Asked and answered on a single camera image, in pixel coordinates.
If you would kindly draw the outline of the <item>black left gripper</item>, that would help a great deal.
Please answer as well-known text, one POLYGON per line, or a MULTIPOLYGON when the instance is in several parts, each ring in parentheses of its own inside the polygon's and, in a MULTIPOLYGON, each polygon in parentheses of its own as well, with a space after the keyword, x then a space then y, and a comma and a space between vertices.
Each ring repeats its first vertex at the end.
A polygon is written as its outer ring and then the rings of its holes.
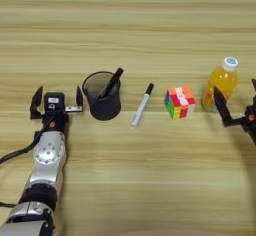
MULTIPOLYGON (((42 114, 38 111, 41 105, 43 87, 40 86, 32 97, 30 105, 30 118, 40 119, 42 114)), ((83 94, 79 86, 76 91, 77 106, 68 106, 65 109, 50 109, 43 115, 43 128, 45 132, 59 131, 64 133, 69 123, 69 113, 80 113, 83 111, 83 94)))

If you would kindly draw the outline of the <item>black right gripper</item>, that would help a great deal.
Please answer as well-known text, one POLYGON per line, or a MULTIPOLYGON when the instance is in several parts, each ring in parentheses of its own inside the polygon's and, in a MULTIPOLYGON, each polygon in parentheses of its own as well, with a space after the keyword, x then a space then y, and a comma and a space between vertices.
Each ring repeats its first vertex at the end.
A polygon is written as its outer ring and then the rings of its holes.
MULTIPOLYGON (((256 92, 256 79, 251 81, 256 92)), ((244 132, 248 133, 252 140, 256 140, 256 95, 253 97, 253 104, 246 107, 244 116, 234 120, 226 106, 225 97, 217 87, 214 87, 214 101, 225 126, 241 125, 244 132)))

